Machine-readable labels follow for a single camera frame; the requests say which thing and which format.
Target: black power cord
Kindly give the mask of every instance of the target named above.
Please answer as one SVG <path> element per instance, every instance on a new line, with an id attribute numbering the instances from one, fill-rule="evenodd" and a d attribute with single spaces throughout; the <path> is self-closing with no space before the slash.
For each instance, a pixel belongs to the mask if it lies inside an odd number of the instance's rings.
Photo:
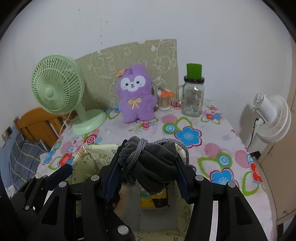
<path id="1" fill-rule="evenodd" d="M 252 132 L 252 138 L 251 138 L 250 144 L 248 145 L 247 149 L 250 147 L 250 145 L 251 145 L 251 143 L 252 143 L 253 136 L 254 136 L 254 131 L 255 131 L 255 126 L 256 126 L 256 121 L 258 121 L 258 120 L 259 120 L 259 119 L 256 118 L 255 121 L 254 121 L 253 132 Z"/>

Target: white fan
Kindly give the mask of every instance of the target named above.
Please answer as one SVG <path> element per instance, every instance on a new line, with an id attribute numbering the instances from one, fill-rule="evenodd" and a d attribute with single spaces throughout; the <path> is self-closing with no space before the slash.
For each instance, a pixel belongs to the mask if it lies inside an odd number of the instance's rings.
<path id="1" fill-rule="evenodd" d="M 291 125 L 291 111 L 285 99 L 280 95 L 267 98 L 258 93 L 252 100 L 252 106 L 261 116 L 257 122 L 260 125 L 257 130 L 260 140 L 275 143 L 283 139 Z"/>

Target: glass jar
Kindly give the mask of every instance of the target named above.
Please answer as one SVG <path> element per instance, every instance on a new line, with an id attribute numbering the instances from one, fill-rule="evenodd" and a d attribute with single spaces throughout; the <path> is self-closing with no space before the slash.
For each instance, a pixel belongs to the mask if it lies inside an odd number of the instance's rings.
<path id="1" fill-rule="evenodd" d="M 202 103 L 204 98 L 205 79 L 199 80 L 188 79 L 184 76 L 185 83 L 177 87 L 176 96 L 182 104 L 182 114 L 192 117 L 199 117 L 202 113 Z M 183 88 L 182 99 L 179 97 L 179 89 Z"/>

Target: fan center cap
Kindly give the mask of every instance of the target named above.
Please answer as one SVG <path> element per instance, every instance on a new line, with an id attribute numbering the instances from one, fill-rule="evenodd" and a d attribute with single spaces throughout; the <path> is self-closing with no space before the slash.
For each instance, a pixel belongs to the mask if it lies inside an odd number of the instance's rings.
<path id="1" fill-rule="evenodd" d="M 52 87 L 47 87 L 45 89 L 45 95 L 48 97 L 48 98 L 52 98 L 54 96 L 54 90 L 52 89 Z"/>

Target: fan base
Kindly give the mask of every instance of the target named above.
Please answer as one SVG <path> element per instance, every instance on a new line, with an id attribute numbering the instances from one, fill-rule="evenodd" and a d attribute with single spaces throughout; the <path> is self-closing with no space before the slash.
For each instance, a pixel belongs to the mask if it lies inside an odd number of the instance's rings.
<path id="1" fill-rule="evenodd" d="M 98 109 L 93 109 L 86 111 L 86 120 L 81 121 L 78 117 L 73 121 L 72 132 L 75 135 L 84 135 L 87 134 L 98 127 L 100 127 L 106 120 L 107 114 Z"/>

